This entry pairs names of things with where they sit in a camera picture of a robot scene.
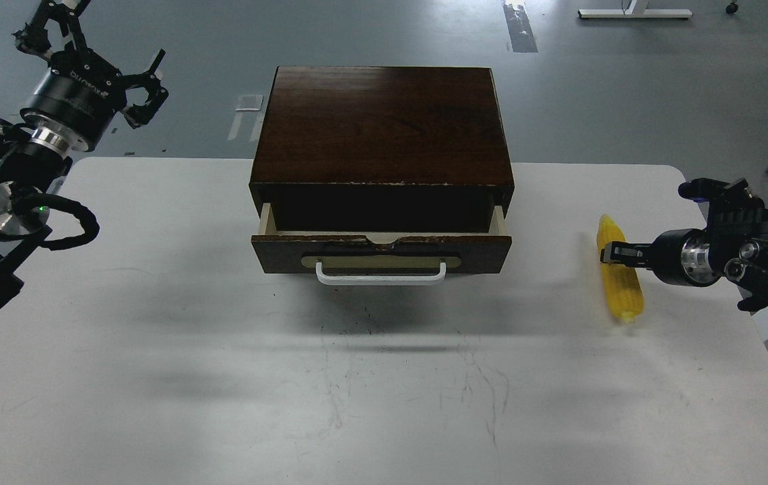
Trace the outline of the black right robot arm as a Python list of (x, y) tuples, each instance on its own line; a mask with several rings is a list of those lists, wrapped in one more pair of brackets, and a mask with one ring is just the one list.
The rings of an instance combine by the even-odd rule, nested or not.
[(599, 244), (606, 267), (645, 268), (664, 283), (707, 288), (725, 278), (748, 292), (741, 311), (768, 307), (768, 209), (748, 182), (694, 179), (678, 187), (683, 199), (707, 203), (703, 229), (669, 230), (648, 245), (613, 236)]

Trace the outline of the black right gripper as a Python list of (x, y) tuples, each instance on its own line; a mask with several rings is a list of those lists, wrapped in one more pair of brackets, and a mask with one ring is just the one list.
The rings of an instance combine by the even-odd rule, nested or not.
[(600, 249), (600, 262), (652, 270), (659, 280), (670, 285), (705, 288), (705, 270), (696, 267), (689, 272), (684, 267), (686, 245), (695, 243), (697, 246), (702, 233), (698, 229), (669, 230), (659, 234), (651, 244), (644, 245), (611, 240)]

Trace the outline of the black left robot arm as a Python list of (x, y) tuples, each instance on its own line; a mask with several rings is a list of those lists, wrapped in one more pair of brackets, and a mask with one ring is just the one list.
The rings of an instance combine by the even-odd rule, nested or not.
[(57, 193), (71, 154), (94, 151), (116, 115), (134, 129), (148, 124), (169, 96), (158, 71), (165, 51), (141, 73), (122, 73), (86, 43), (86, 6), (42, 1), (14, 33), (15, 48), (47, 71), (20, 123), (0, 117), (0, 310), (20, 294), (15, 271), (33, 252), (68, 251), (100, 233), (91, 209)]

